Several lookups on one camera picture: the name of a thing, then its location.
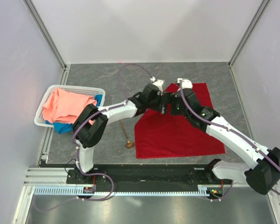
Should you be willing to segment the red cloth napkin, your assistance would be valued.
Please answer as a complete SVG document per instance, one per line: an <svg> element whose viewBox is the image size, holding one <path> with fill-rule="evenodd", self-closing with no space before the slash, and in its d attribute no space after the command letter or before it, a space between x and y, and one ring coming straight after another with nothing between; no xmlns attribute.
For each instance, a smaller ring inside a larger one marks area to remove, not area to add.
<svg viewBox="0 0 280 224"><path fill-rule="evenodd" d="M147 110L134 128L138 159L224 154L222 142L194 128L183 116Z"/></svg>

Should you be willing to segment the copper spoon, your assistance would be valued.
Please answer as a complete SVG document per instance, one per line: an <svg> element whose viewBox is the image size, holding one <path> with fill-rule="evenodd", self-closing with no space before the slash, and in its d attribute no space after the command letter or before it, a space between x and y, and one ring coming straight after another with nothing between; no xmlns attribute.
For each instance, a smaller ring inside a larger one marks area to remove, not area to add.
<svg viewBox="0 0 280 224"><path fill-rule="evenodd" d="M134 143L133 141L130 141L130 140L129 140L123 122L122 122L121 120L120 120L119 122L120 122L121 128L122 128L122 130L123 130L123 133L124 133L124 135L125 135L125 137L126 137L126 139L127 139L126 148L131 149L131 148L134 147L135 143Z"/></svg>

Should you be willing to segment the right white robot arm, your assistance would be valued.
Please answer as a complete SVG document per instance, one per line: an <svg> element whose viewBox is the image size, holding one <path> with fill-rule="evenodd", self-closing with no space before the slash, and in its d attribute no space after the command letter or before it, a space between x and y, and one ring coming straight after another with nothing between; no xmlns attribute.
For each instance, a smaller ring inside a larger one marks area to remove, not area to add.
<svg viewBox="0 0 280 224"><path fill-rule="evenodd" d="M244 182L257 193L266 195L280 180L280 149L253 141L217 111L201 106L192 89L165 92L161 111L184 116L193 127L219 140L243 160L243 163L213 160L210 169L204 172L208 183L214 184L220 179Z"/></svg>

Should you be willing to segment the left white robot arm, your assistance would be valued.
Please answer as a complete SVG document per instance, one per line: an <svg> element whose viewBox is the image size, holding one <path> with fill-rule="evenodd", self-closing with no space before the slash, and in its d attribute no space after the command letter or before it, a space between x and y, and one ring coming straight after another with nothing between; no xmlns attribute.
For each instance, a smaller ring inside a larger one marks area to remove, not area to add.
<svg viewBox="0 0 280 224"><path fill-rule="evenodd" d="M89 183L93 179L94 146L101 140L107 125L126 118L144 114L147 109L156 109L161 104L163 80L145 86L127 100L109 106L87 105L73 125L72 140L76 144L78 168L77 179Z"/></svg>

